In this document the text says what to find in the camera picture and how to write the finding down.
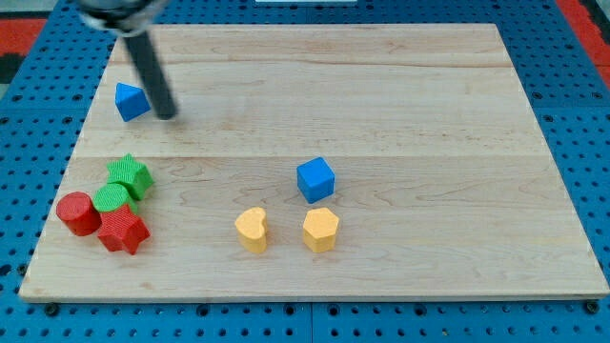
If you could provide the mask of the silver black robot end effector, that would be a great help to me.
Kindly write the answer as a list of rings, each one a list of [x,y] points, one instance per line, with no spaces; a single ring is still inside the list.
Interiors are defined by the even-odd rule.
[[[146,30],[168,0],[77,0],[76,5],[86,25],[133,37]]]

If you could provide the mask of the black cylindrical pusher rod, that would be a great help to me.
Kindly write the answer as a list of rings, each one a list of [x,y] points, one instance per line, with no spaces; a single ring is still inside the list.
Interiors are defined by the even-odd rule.
[[[124,37],[123,41],[157,118],[173,119],[177,107],[150,36],[142,31],[139,35]]]

